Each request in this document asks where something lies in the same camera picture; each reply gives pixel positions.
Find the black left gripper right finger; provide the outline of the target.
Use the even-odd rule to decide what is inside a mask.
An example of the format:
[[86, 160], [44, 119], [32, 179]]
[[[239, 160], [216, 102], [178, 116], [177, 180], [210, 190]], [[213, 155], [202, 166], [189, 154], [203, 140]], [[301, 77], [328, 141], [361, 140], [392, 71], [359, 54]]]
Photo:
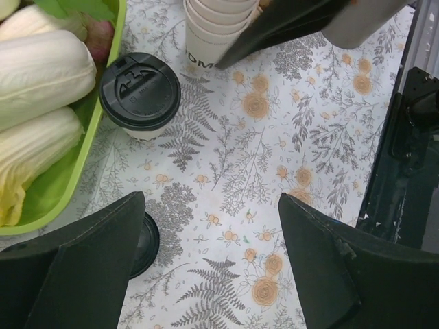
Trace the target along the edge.
[[437, 254], [377, 238], [287, 193], [278, 211], [306, 327], [438, 327]]

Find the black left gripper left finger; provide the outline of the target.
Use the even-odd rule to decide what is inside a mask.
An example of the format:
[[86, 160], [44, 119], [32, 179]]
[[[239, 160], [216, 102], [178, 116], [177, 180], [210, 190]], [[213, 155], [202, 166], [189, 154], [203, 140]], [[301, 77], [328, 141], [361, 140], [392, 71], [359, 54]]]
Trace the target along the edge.
[[133, 192], [1, 252], [2, 328], [116, 328], [145, 198]]

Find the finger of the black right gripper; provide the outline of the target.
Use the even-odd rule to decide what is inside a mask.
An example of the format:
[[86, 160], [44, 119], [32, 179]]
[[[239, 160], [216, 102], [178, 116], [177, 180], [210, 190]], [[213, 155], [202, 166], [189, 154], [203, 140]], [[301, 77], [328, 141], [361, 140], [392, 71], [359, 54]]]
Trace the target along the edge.
[[319, 32], [349, 0], [273, 0], [215, 65], [227, 69], [250, 54]]

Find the stack of white paper cups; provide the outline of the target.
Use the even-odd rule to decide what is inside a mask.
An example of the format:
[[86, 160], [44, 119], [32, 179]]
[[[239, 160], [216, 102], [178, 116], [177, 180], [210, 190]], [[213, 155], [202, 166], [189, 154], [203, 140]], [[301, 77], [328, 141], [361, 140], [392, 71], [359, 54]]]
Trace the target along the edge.
[[184, 1], [185, 53], [199, 69], [212, 69], [249, 26], [258, 1]]

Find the black plastic cup lid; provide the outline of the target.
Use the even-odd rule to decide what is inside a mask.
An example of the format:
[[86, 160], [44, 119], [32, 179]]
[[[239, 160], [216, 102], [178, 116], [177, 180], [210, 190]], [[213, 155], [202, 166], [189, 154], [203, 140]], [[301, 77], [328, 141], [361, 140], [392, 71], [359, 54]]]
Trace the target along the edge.
[[119, 127], [156, 131], [176, 116], [181, 86], [168, 64], [151, 54], [132, 52], [106, 68], [99, 83], [99, 101]]

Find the white paper coffee cup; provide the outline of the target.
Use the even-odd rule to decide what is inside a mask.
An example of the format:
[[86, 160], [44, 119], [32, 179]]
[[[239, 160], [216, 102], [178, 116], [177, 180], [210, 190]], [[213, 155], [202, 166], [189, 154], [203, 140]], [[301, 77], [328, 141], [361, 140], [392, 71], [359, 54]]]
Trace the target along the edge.
[[158, 128], [157, 130], [144, 130], [144, 131], [139, 131], [139, 130], [129, 130], [127, 128], [124, 128], [123, 130], [131, 137], [134, 138], [138, 141], [141, 142], [147, 142], [147, 141], [152, 141], [156, 138], [158, 138], [164, 131], [165, 131], [166, 127], [161, 127]]

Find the grey cylindrical holder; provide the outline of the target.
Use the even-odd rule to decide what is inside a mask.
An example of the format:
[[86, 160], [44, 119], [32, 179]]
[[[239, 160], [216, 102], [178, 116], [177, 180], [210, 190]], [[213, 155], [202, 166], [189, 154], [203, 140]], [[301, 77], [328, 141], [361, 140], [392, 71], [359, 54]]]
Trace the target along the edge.
[[404, 0], [351, 1], [322, 34], [338, 48], [357, 48], [407, 4]]

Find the green plastic tray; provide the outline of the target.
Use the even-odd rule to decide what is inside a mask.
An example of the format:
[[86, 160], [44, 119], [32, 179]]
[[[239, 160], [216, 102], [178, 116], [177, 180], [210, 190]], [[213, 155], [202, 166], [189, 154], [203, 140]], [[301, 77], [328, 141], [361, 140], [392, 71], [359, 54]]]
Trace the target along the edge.
[[119, 53], [126, 17], [125, 1], [103, 2], [115, 14], [114, 19], [98, 21], [82, 13], [74, 13], [65, 18], [80, 16], [87, 32], [84, 42], [97, 68], [94, 89], [78, 101], [63, 106], [70, 107], [77, 114], [84, 133], [75, 147], [30, 184], [26, 190], [19, 222], [15, 226], [1, 225], [1, 234], [4, 236], [26, 234], [52, 222], [65, 209], [80, 181], [102, 116], [97, 87], [106, 65], [113, 61]]

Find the black base bar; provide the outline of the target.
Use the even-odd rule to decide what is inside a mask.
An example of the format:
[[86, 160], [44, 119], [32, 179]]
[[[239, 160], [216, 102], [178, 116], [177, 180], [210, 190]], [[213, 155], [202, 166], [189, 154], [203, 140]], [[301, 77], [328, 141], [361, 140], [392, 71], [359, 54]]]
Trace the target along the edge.
[[418, 67], [392, 98], [356, 226], [438, 253], [438, 78]]

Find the floral table mat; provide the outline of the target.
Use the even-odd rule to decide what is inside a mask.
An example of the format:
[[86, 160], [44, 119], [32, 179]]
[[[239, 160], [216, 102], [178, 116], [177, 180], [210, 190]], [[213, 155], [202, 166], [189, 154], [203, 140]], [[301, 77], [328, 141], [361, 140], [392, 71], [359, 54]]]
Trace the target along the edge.
[[143, 191], [161, 246], [120, 328], [304, 328], [278, 199], [356, 223], [413, 15], [356, 49], [313, 34], [201, 71], [181, 1], [129, 1], [123, 49], [175, 70], [180, 111], [146, 143], [103, 119], [75, 197], [40, 233]]

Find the green bok choy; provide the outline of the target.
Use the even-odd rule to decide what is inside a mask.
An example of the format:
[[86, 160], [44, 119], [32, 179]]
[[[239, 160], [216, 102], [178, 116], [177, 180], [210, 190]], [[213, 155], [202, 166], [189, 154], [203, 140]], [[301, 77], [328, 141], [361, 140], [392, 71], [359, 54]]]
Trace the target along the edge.
[[87, 14], [98, 21], [109, 21], [115, 17], [101, 0], [35, 0], [34, 3], [57, 19], [65, 19], [74, 13]]

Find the green napa cabbage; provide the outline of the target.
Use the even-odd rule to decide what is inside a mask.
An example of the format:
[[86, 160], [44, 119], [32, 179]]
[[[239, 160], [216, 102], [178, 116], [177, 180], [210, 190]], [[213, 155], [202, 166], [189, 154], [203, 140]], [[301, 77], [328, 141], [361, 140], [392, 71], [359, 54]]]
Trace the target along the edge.
[[1, 129], [78, 101], [97, 68], [80, 16], [56, 19], [28, 5], [1, 24]]

